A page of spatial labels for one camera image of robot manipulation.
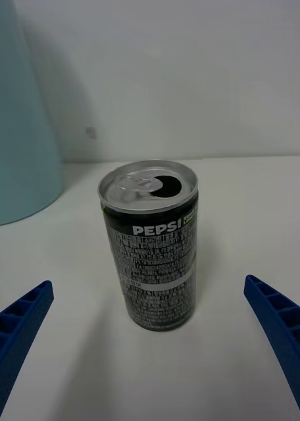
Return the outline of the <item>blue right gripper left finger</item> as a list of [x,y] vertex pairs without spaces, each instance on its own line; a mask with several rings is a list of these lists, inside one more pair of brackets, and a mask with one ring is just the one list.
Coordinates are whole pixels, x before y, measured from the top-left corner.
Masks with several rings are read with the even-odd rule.
[[46,280],[0,313],[0,417],[52,302]]

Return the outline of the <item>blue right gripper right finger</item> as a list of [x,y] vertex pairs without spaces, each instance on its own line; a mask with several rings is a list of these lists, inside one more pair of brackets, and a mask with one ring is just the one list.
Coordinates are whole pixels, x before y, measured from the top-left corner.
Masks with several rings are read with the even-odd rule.
[[244,295],[264,330],[300,410],[300,306],[253,275]]

